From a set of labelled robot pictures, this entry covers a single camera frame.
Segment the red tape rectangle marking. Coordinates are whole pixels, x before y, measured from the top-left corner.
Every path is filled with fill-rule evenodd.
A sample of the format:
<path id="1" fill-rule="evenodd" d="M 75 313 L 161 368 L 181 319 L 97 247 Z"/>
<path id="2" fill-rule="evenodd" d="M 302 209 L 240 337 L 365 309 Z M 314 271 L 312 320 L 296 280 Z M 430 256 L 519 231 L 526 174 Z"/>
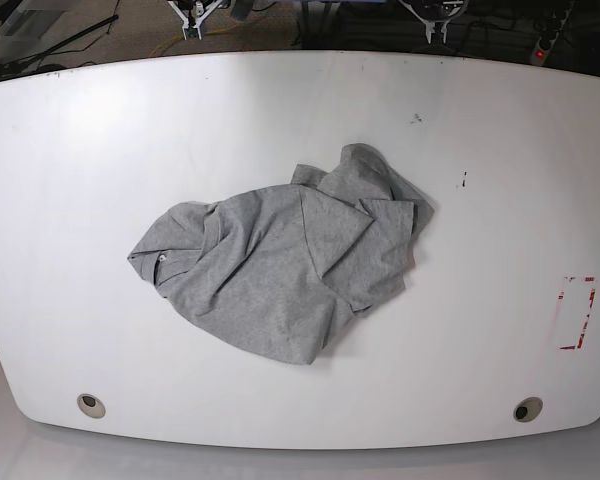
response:
<path id="1" fill-rule="evenodd" d="M 555 340 L 559 351 L 582 347 L 596 295 L 596 278 L 566 277 L 558 297 Z"/>

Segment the grey T-shirt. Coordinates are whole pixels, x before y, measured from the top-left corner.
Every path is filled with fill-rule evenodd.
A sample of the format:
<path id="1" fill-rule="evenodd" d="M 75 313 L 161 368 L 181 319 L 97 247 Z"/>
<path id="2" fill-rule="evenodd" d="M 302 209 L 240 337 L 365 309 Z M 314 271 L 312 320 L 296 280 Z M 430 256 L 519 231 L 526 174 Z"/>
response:
<path id="1" fill-rule="evenodd" d="M 374 148 L 331 171 L 160 216 L 130 252 L 138 276 L 194 326 L 238 349 L 311 364 L 356 315 L 400 293 L 431 204 Z"/>

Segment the power strip with red light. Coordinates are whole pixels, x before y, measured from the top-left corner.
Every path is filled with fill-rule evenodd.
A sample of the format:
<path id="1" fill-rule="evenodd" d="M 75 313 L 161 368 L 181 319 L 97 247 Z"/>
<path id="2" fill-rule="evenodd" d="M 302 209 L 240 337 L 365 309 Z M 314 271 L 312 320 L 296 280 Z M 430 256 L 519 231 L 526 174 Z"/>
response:
<path id="1" fill-rule="evenodd" d="M 555 16 L 544 22 L 540 37 L 530 56 L 530 63 L 533 66 L 545 64 L 563 25 L 564 22 Z"/>

